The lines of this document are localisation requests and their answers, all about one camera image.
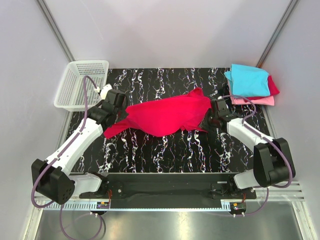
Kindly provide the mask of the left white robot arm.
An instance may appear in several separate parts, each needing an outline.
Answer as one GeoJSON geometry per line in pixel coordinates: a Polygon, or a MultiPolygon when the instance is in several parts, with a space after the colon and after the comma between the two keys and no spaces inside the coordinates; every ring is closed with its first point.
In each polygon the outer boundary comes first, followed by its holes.
{"type": "Polygon", "coordinates": [[[31,165],[33,187],[31,202],[36,203],[35,193],[49,198],[52,203],[65,204],[72,196],[92,193],[103,198],[108,186],[97,174],[72,175],[72,169],[87,148],[103,133],[127,117],[128,97],[125,93],[109,89],[104,98],[92,107],[86,107],[84,118],[73,134],[45,160],[36,159],[31,165]]]}

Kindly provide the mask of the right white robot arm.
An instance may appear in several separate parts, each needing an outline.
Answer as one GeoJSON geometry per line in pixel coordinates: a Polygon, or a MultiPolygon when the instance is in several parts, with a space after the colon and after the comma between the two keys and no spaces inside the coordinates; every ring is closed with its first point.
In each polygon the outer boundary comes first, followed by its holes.
{"type": "Polygon", "coordinates": [[[253,153],[253,169],[234,175],[227,185],[228,195],[239,198],[247,188],[287,188],[296,170],[287,140],[268,136],[230,112],[226,101],[214,100],[199,124],[202,130],[221,129],[238,139],[253,153]]]}

